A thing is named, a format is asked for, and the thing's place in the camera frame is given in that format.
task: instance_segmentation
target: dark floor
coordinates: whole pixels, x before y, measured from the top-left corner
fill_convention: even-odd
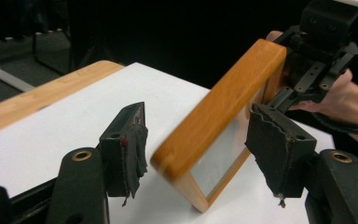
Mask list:
[[[61,74],[34,59],[32,44],[31,37],[25,37],[22,41],[0,41],[1,68],[35,87],[68,73],[70,45],[62,32],[42,34],[36,38],[37,58],[61,71]],[[21,91],[0,80],[0,102],[19,93]]]

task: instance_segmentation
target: white table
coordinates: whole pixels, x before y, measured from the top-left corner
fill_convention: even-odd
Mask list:
[[[0,130],[0,186],[10,197],[57,176],[62,157],[79,147],[95,147],[118,111],[145,102],[149,135],[146,159],[208,92],[195,84],[139,63],[127,66],[31,116]],[[317,150],[333,148],[331,136],[302,125]],[[255,158],[240,168],[212,207],[199,213],[151,166],[134,200],[109,199],[111,223],[308,223],[304,202],[278,206]]]

